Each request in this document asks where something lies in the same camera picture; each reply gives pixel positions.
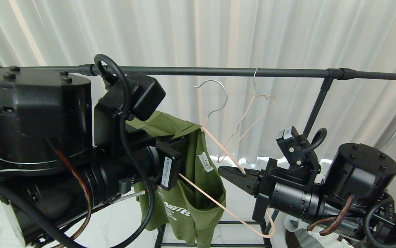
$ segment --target curtain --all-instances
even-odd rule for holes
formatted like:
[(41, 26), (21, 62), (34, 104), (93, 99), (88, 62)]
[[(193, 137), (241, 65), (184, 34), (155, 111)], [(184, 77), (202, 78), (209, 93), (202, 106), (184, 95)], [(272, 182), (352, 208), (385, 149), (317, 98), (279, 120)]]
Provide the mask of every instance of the curtain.
[[(396, 1), (0, 1), (0, 66), (69, 66), (93, 63), (104, 53), (127, 66), (215, 66), (396, 72)], [(159, 107), (202, 124), (225, 143), (253, 96), (253, 77), (156, 76), (166, 90)], [(92, 80), (93, 102), (105, 93)], [(273, 99), (275, 104), (230, 150), (238, 159), (280, 158), (277, 132), (302, 133), (322, 79), (257, 77), (254, 102), (239, 132), (248, 129)], [(396, 81), (335, 81), (309, 136), (325, 127), (316, 150), (332, 159), (342, 143), (375, 144), (392, 128)], [(219, 149), (208, 139), (209, 152)]]

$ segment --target clothing rack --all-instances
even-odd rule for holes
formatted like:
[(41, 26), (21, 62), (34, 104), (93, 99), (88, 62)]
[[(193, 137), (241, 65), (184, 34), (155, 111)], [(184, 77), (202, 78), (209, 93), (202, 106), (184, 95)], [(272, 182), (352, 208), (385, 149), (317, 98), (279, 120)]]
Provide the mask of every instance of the clothing rack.
[[(261, 232), (263, 234), (267, 234), (265, 232), (266, 225), (264, 223), (258, 223), (256, 221), (246, 221), (249, 225), (259, 225), (261, 227)], [(220, 221), (219, 225), (242, 225), (239, 221)], [(157, 228), (158, 235), (155, 241), (154, 248), (163, 248), (163, 247), (196, 247), (196, 245), (188, 245), (186, 243), (164, 243), (163, 238), (165, 235), (166, 224), (159, 226)], [(270, 242), (269, 238), (262, 238), (263, 244), (210, 244), (210, 247), (265, 247), (265, 248), (272, 248), (272, 243)]]
[[(108, 72), (114, 71), (108, 66), (104, 66)], [(83, 64), (80, 66), (31, 66), (23, 68), (49, 69), (60, 72), (78, 73), (86, 76), (101, 75), (94, 64)], [(311, 110), (310, 117), (305, 125), (303, 134), (308, 138), (308, 134), (313, 127), (314, 121), (321, 109), (325, 97), (334, 80), (351, 80), (351, 79), (376, 79), (376, 80), (396, 80), (396, 73), (385, 72), (359, 72), (348, 68), (339, 69), (257, 69), (257, 68), (200, 68), (200, 67), (154, 67), (154, 66), (120, 66), (125, 73), (140, 72), (146, 75), (174, 75), (174, 76), (234, 76), (234, 77), (297, 77), (297, 78), (323, 78), (316, 102)], [(272, 220), (275, 220), (279, 211), (274, 210)], [(220, 221), (220, 224), (240, 224), (238, 221)], [(263, 234), (270, 231), (270, 223), (265, 226), (262, 223), (251, 221), (255, 225), (260, 225)], [(162, 246), (190, 246), (187, 244), (163, 243), (163, 237), (166, 226), (163, 225), (158, 229), (157, 242), (155, 248)], [(266, 247), (271, 248), (269, 239), (264, 238), (264, 245), (255, 244), (230, 244), (231, 246), (222, 246), (226, 244), (214, 244), (213, 247)]]

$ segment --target robotic arm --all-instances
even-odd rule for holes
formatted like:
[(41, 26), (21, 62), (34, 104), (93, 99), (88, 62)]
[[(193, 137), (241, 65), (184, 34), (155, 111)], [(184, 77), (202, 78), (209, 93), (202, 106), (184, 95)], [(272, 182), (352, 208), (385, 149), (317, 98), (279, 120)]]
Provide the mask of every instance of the robotic arm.
[[(95, 212), (120, 201), (133, 184), (143, 181), (149, 211), (134, 234), (115, 246), (126, 247), (152, 215), (154, 189), (170, 190), (178, 180), (187, 140), (152, 137), (125, 123), (135, 117), (147, 120), (165, 91), (153, 77), (138, 72), (125, 76), (105, 55), (94, 60), (96, 67), (80, 67), (90, 75), (99, 72), (108, 90), (94, 107), (94, 119), (91, 82), (85, 77), (53, 69), (0, 68), (0, 199), (24, 245), (42, 247), (57, 240), (70, 248), (82, 247), (64, 235), (87, 213), (80, 183), (89, 189)], [(343, 75), (329, 69), (335, 77), (345, 77), (345, 69), (340, 71)], [(382, 75), (359, 73), (369, 78)], [(368, 236), (379, 247), (396, 247), (383, 244), (395, 227), (386, 187), (396, 175), (396, 163), (370, 146), (343, 144), (325, 182), (317, 184), (314, 179), (321, 168), (314, 150), (325, 136), (323, 128), (309, 143), (294, 127), (279, 132), (277, 143), (289, 169), (270, 159), (266, 170), (247, 169), (246, 175), (226, 166), (218, 171), (256, 197), (256, 221), (264, 221), (266, 208), (272, 207), (310, 227), (327, 226), (325, 235), (336, 232), (354, 240)]]

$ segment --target pink clothes hanger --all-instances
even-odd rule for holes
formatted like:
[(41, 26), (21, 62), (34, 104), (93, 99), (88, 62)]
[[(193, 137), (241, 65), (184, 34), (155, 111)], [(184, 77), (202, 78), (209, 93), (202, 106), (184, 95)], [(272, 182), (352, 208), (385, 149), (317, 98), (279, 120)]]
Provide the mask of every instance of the pink clothes hanger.
[(244, 118), (246, 117), (246, 115), (247, 115), (247, 112), (249, 111), (249, 109), (250, 109), (250, 107), (251, 107), (251, 105), (252, 105), (252, 103), (253, 103), (253, 101), (256, 99), (256, 98), (259, 98), (259, 97), (264, 97), (265, 98), (265, 100), (269, 100), (271, 97), (273, 97), (273, 103), (258, 117), (258, 119), (256, 119), (254, 122), (253, 122), (253, 124), (251, 124), (250, 125), (250, 127), (248, 127), (247, 128), (247, 130), (241, 135), (241, 137), (239, 137), (239, 139), (233, 144), (233, 146), (232, 147), (230, 147), (230, 149), (229, 150), (231, 150), (231, 149), (233, 149), (238, 143), (239, 143), (239, 141), (241, 141), (241, 139), (247, 134), (247, 132), (249, 132), (249, 130), (273, 107), (273, 105), (275, 104), (275, 97), (274, 96), (266, 96), (266, 95), (256, 95), (256, 83), (255, 83), (255, 76), (256, 76), (256, 72), (258, 71), (258, 69), (260, 69), (260, 67), (258, 67), (255, 71), (254, 71), (254, 74), (253, 74), (253, 86), (254, 86), (254, 89), (253, 89), (253, 98), (251, 99), (251, 101), (250, 101), (250, 103), (249, 103), (249, 105), (248, 105), (248, 107), (247, 107), (247, 109), (245, 110), (245, 112), (244, 112), (244, 114), (242, 115), (242, 117), (241, 117), (241, 119), (239, 120), (239, 122), (238, 122), (238, 126), (236, 127), (236, 131), (230, 136), (230, 138), (227, 140), (227, 142), (225, 143), (225, 145), (224, 145), (224, 147), (223, 148), (221, 148), (221, 151), (220, 151), (220, 153), (218, 154), (218, 159), (217, 159), (217, 162), (218, 163), (220, 163), (220, 162), (222, 162), (222, 160), (224, 160), (226, 157), (227, 157), (227, 155), (225, 155), (224, 157), (221, 157), (221, 155), (222, 155), (222, 152), (224, 152), (225, 154), (230, 154), (229, 152), (228, 152), (228, 150), (226, 149), (226, 146), (228, 145), (228, 143), (230, 142), (230, 140), (231, 140), (231, 138), (233, 138), (233, 136), (235, 136), (237, 133), (238, 133), (238, 131), (239, 131), (239, 126), (241, 126), (241, 122), (244, 120)]
[[(222, 108), (225, 107), (225, 105), (227, 104), (227, 100), (228, 100), (228, 94), (227, 94), (227, 90), (224, 87), (224, 85), (217, 80), (205, 80), (200, 86), (194, 86), (194, 88), (200, 88), (204, 83), (209, 82), (209, 81), (213, 81), (218, 83), (225, 91), (225, 102), (223, 104), (223, 106), (221, 108), (218, 108), (217, 110), (213, 110), (211, 111), (206, 120), (204, 121), (204, 125), (201, 127), (201, 131), (205, 132), (218, 146), (220, 149), (222, 149), (225, 154), (237, 165), (237, 167), (241, 170), (242, 173), (246, 173), (244, 168), (242, 168), (241, 165), (239, 165), (239, 163), (236, 161), (236, 159), (234, 159), (234, 157), (232, 157), (230, 155), (230, 153), (217, 141), (217, 139), (206, 129), (206, 125), (207, 122), (209, 121), (209, 117), (212, 113), (221, 110)], [(236, 216), (235, 214), (233, 214), (230, 210), (228, 210), (226, 207), (224, 207), (222, 204), (220, 204), (217, 200), (215, 200), (214, 198), (212, 198), (211, 196), (209, 196), (206, 192), (204, 192), (204, 190), (202, 190), (200, 187), (198, 187), (197, 185), (195, 185), (193, 182), (191, 182), (189, 179), (187, 179), (184, 175), (182, 175), (181, 173), (179, 174), (179, 176), (182, 177), (182, 179), (184, 179), (186, 182), (188, 182), (190, 185), (192, 185), (194, 188), (196, 188), (198, 191), (200, 191), (204, 196), (206, 196), (207, 198), (209, 198), (211, 201), (213, 201), (215, 204), (217, 204), (220, 208), (224, 209), (225, 211), (227, 211), (230, 215), (232, 215), (233, 217), (235, 217), (237, 220), (239, 220), (242, 224), (244, 224), (245, 226), (247, 226), (248, 228), (250, 228), (252, 231), (254, 231), (256, 234), (258, 234), (261, 237), (264, 238), (270, 238), (271, 236), (274, 235), (275, 233), (275, 225), (273, 223), (272, 217), (270, 216), (270, 213), (268, 211), (265, 212), (267, 218), (270, 221), (270, 224), (272, 226), (272, 228), (270, 229), (270, 232), (268, 234), (262, 234), (261, 232), (256, 231), (255, 228), (253, 228), (252, 226), (250, 226), (249, 224), (247, 224), (245, 221), (243, 221), (241, 218), (239, 218), (238, 216)]]

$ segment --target green shirt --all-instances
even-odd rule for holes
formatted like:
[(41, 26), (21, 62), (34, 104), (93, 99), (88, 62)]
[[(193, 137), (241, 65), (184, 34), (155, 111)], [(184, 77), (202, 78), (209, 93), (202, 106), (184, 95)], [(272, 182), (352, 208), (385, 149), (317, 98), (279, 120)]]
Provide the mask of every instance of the green shirt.
[[(217, 168), (207, 153), (206, 138), (200, 125), (158, 111), (147, 121), (134, 120), (129, 124), (144, 129), (155, 137), (174, 135), (173, 138), (187, 138), (188, 145), (185, 147), (187, 156), (183, 157), (180, 173), (225, 206), (225, 189)], [(207, 154), (212, 171), (207, 172), (198, 158), (203, 152)], [(135, 185), (136, 192), (145, 189), (143, 183)], [(190, 245), (196, 240), (199, 248), (210, 246), (215, 226), (223, 215), (223, 209), (181, 179), (178, 179), (178, 184), (169, 191), (159, 187), (155, 198), (155, 210), (146, 229), (154, 230), (160, 225), (169, 223), (176, 238), (185, 240)], [(138, 201), (143, 219), (148, 209), (149, 197), (139, 196)]]

